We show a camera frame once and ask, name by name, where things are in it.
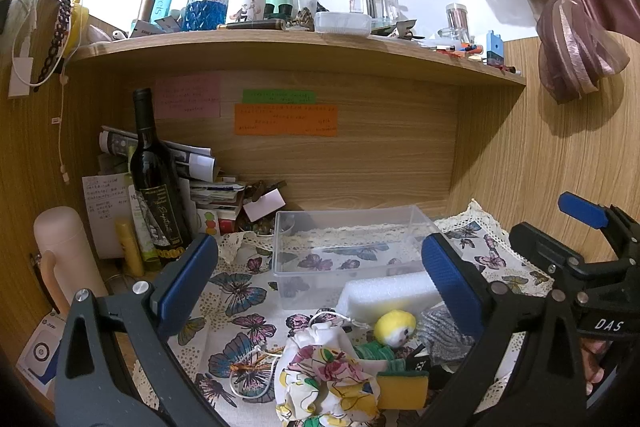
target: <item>yellow sponge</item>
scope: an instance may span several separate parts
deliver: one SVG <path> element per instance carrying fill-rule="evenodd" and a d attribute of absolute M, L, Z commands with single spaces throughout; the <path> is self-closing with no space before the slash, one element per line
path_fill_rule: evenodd
<path fill-rule="evenodd" d="M 422 409 L 427 401 L 429 374 L 423 371 L 378 373 L 378 409 Z"/>

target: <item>blue gripper pad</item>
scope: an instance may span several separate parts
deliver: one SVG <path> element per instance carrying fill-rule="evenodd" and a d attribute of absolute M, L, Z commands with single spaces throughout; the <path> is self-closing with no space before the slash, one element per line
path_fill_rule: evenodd
<path fill-rule="evenodd" d="M 599 204 L 583 200 L 581 197 L 564 192 L 558 198 L 558 208 L 568 216 L 589 225 L 592 229 L 603 229 L 609 224 L 604 208 Z"/>
<path fill-rule="evenodd" d="M 199 233 L 178 261 L 166 266 L 154 281 L 151 311 L 158 318 L 158 337 L 165 341 L 184 327 L 211 272 L 218 264 L 215 238 Z"/>
<path fill-rule="evenodd" d="M 487 281 L 472 263 L 460 258 L 441 233 L 423 241 L 422 264 L 458 329 L 477 342 L 492 305 Z"/>

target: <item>white string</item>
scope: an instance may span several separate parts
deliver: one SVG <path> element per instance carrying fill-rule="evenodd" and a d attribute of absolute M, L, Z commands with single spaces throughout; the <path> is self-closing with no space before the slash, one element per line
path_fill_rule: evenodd
<path fill-rule="evenodd" d="M 356 328 L 360 328 L 362 330 L 370 330 L 371 326 L 369 326 L 367 323 L 364 322 L 358 322 L 355 321 L 349 317 L 346 317 L 345 315 L 342 315 L 341 313 L 338 312 L 334 312 L 331 310 L 327 310 L 327 311 L 323 311 L 323 312 L 318 312 L 317 314 L 315 314 L 313 317 L 311 317 L 309 319 L 309 323 L 308 323 L 308 327 L 311 327 L 311 325 L 316 321 L 317 318 L 321 317 L 322 315 L 335 315 L 336 317 L 340 317 L 341 319 L 344 319 L 345 321 L 347 321 L 349 324 L 353 324 L 354 326 L 356 326 Z"/>
<path fill-rule="evenodd" d="M 255 395 L 252 395 L 252 396 L 241 394 L 234 387 L 233 377 L 234 377 L 235 371 L 233 369 L 231 369 L 231 370 L 229 370 L 229 387 L 231 389 L 231 392 L 233 394 L 235 394 L 238 398 L 246 398 L 246 399 L 253 400 L 253 399 L 257 399 L 257 398 L 263 397 L 265 394 L 267 394 L 267 392 L 269 391 L 269 388 L 271 387 L 271 380 L 273 380 L 273 374 L 276 371 L 276 363 L 278 362 L 278 359 L 282 356 L 282 355 L 279 355 L 277 353 L 270 353 L 269 351 L 265 351 L 260 346 L 254 346 L 254 349 L 252 349 L 251 351 L 246 353 L 243 357 L 238 359 L 238 361 L 236 363 L 244 362 L 244 360 L 250 358 L 255 353 L 263 353 L 264 355 L 269 355 L 270 357 L 273 357 L 273 362 L 271 362 L 271 372 L 270 372 L 270 375 L 269 375 L 269 380 L 267 381 L 267 386 L 262 390 L 262 392 L 260 394 L 255 394 Z"/>

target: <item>white foam block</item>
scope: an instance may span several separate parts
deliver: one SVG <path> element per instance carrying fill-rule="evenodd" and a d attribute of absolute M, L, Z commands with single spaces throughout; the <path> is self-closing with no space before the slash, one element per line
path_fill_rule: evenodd
<path fill-rule="evenodd" d="M 431 277 L 425 271 L 349 281 L 340 294 L 335 310 L 342 315 L 373 326 L 386 312 L 404 310 L 418 315 L 442 301 Z"/>

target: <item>clear plastic box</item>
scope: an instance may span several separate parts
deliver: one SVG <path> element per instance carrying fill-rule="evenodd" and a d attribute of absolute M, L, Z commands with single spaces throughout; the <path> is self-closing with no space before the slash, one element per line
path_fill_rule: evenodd
<path fill-rule="evenodd" d="M 273 274 L 285 310 L 334 307 L 344 285 L 424 270 L 433 221 L 415 206 L 276 214 Z"/>

